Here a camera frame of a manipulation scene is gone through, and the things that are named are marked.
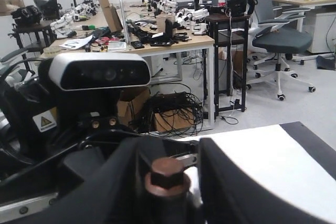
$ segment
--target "screw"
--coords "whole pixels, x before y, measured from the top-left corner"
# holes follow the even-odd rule
[[[94,122],[92,123],[92,127],[93,127],[94,129],[99,128],[99,122],[94,121]]]
[[[52,198],[50,201],[49,201],[49,205],[53,205],[53,204],[55,204],[55,202],[56,202],[56,199],[55,198]]]
[[[28,213],[28,207],[21,207],[19,213],[21,215],[25,215],[26,213]]]
[[[110,125],[111,125],[111,126],[116,125],[116,123],[117,123],[117,121],[116,121],[115,118],[111,118],[111,119],[110,119]]]

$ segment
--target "white fabric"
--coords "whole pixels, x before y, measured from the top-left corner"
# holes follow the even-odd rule
[[[312,216],[336,223],[336,181],[281,126],[206,137],[212,138],[242,171],[277,197]],[[199,194],[197,185],[194,181],[192,190]]]

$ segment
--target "yellow warning triangle sticker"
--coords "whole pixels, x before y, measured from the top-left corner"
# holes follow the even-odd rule
[[[44,118],[43,116],[41,117],[41,127],[47,126],[50,123],[52,123],[52,121]]]

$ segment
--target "floor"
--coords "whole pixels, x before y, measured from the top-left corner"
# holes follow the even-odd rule
[[[197,54],[194,53],[192,58],[195,59],[192,60],[192,63],[198,62],[196,56]],[[175,58],[170,57],[164,64],[164,70],[159,74],[165,75],[176,71],[175,60]],[[232,116],[239,120],[237,125],[229,125],[217,118],[215,129],[200,134],[236,131],[300,121],[336,149],[336,85],[333,83],[333,80],[336,80],[336,72],[318,70],[314,60],[306,61],[304,66],[300,66],[293,61],[289,64],[291,69],[297,72],[300,79],[314,84],[317,88],[315,93],[308,92],[308,87],[304,84],[284,80],[281,85],[286,100],[281,102],[277,99],[277,88],[273,83],[255,84],[251,90],[247,91],[247,110],[244,113],[239,111],[221,113],[221,115]],[[273,68],[274,62],[267,62],[260,69]],[[196,80],[201,74],[202,69],[199,63],[183,66],[182,83],[188,85],[200,100],[203,99],[203,78]],[[248,78],[254,78],[251,71],[248,73]],[[187,91],[187,88],[179,84],[160,85],[152,88],[152,92],[157,91],[171,93]],[[220,98],[221,105],[227,106],[229,101],[230,98],[225,95]]]

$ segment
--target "warning label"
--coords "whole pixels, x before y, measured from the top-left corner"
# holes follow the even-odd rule
[[[51,111],[47,110],[42,114],[33,117],[33,120],[39,131],[45,132],[57,126],[56,120]]]

